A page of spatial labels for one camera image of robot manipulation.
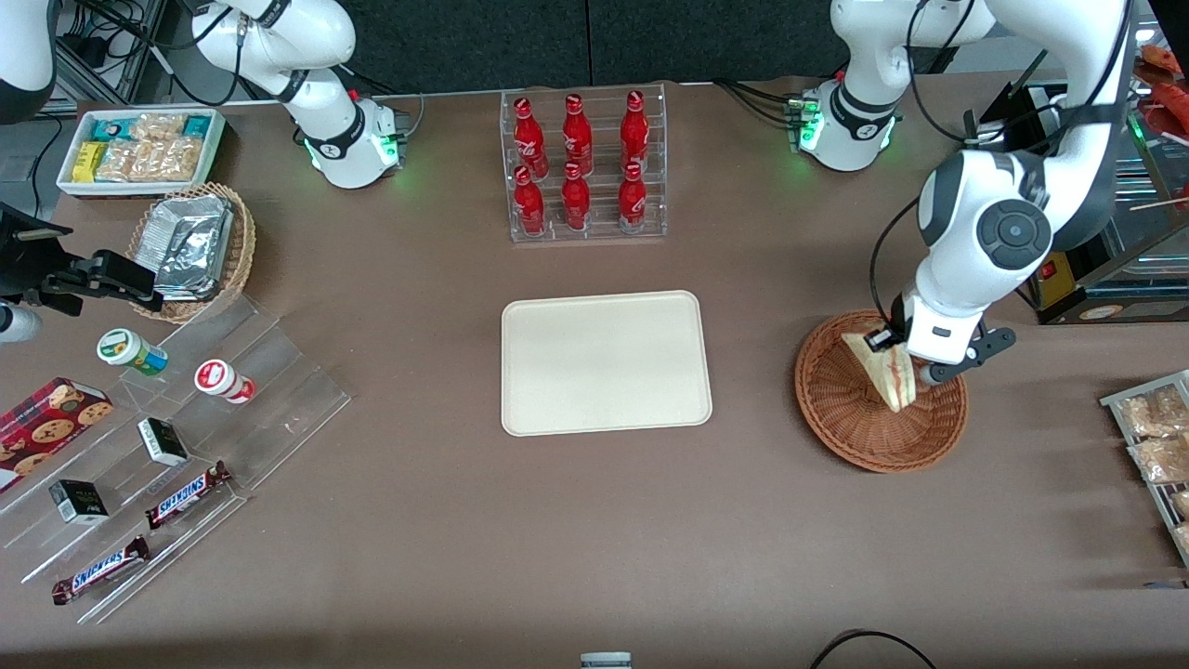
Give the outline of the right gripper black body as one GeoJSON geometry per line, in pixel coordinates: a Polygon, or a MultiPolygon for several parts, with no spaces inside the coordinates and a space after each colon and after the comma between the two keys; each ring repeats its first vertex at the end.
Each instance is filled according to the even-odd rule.
{"type": "Polygon", "coordinates": [[[33,302],[42,294],[84,295],[86,285],[73,274],[77,257],[65,253],[59,236],[75,231],[48,223],[4,204],[1,221],[1,296],[8,302],[33,302]]]}

